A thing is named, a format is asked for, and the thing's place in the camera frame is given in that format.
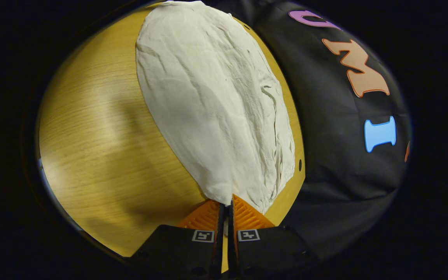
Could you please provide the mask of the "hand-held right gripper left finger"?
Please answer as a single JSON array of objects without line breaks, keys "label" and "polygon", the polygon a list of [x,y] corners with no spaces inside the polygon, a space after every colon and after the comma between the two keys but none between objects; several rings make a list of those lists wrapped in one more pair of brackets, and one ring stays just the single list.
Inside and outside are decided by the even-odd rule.
[{"label": "hand-held right gripper left finger", "polygon": [[225,207],[208,200],[176,226],[159,225],[131,256],[150,280],[218,280]]}]

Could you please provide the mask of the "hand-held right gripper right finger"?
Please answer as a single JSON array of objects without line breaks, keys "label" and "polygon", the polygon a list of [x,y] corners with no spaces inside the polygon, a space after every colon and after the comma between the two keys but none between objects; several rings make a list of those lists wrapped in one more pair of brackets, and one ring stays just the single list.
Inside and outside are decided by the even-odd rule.
[{"label": "hand-held right gripper right finger", "polygon": [[238,279],[298,279],[320,259],[291,226],[276,226],[244,199],[229,206],[229,273]]}]

